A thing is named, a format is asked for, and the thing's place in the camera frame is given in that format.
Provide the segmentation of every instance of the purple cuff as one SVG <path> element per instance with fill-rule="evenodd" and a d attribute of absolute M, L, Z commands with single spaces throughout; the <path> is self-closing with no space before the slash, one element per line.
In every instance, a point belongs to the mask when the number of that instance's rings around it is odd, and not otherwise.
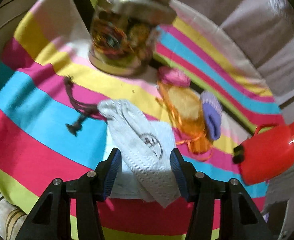
<path fill-rule="evenodd" d="M 210 138 L 218 140 L 222 123 L 222 106 L 218 99 L 210 92 L 204 91 L 200 95 L 203 104 L 203 113 Z"/>

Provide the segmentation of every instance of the red handle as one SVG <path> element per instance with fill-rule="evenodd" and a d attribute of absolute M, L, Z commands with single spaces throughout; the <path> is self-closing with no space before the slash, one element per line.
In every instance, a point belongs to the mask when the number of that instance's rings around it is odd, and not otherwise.
<path fill-rule="evenodd" d="M 263 128 L 274 127 L 274 126 L 277 126 L 277 125 L 278 125 L 277 123 L 268 123 L 268 124 L 259 125 L 259 126 L 257 126 L 254 135 L 258 134 L 260 132 L 260 130 L 263 129 Z"/>

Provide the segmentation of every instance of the colorful striped fabric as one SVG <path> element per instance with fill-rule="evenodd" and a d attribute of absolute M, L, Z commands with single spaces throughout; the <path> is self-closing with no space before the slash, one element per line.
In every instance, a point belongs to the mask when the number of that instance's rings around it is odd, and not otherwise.
<path fill-rule="evenodd" d="M 0 62 L 0 191 L 28 213 L 54 178 L 77 179 L 103 160 L 106 145 L 104 120 L 87 119 L 77 137 L 65 123 L 78 113 L 64 90 L 63 77 L 72 76 L 74 97 L 87 103 L 125 98 L 149 120 L 170 123 L 157 101 L 155 68 L 137 78 L 119 78 L 100 72 L 88 60 L 89 19 L 97 0 L 39 0 L 17 27 L 3 50 Z M 223 104 L 222 136 L 214 142 L 213 156 L 197 161 L 187 146 L 184 158 L 216 180 L 237 178 L 232 149 L 264 123 L 283 123 L 268 87 L 257 77 L 244 77 L 219 46 L 181 18 L 161 26 L 162 39 L 155 59 L 185 71 L 197 92 L 213 92 Z M 252 73 L 249 64 L 247 73 Z M 173 127 L 176 139 L 177 129 Z M 266 183 L 245 186 L 262 209 Z M 108 199 L 99 203 L 106 240 L 184 239 L 192 205 L 182 198 L 166 209 L 142 200 Z M 72 237 L 77 239 L 75 202 L 71 203 Z M 212 239 L 218 238 L 219 201 L 215 202 Z"/>

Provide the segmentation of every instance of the printed logo on bag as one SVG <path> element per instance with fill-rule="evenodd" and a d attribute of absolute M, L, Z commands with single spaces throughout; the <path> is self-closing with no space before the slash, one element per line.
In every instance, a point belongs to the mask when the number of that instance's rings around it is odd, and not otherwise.
<path fill-rule="evenodd" d="M 160 144 L 160 141 L 151 133 L 143 133 L 139 138 L 148 146 L 150 150 L 154 152 L 158 159 L 161 159 L 163 156 L 163 149 Z"/>

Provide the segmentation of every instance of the red bottle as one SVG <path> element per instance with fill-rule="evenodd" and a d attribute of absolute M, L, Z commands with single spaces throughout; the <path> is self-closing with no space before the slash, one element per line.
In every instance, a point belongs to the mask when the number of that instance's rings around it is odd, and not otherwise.
<path fill-rule="evenodd" d="M 234 148 L 234 163 L 247 185 L 274 178 L 294 164 L 294 122 L 279 125 L 258 134 L 267 124 L 258 126 L 254 135 Z"/>

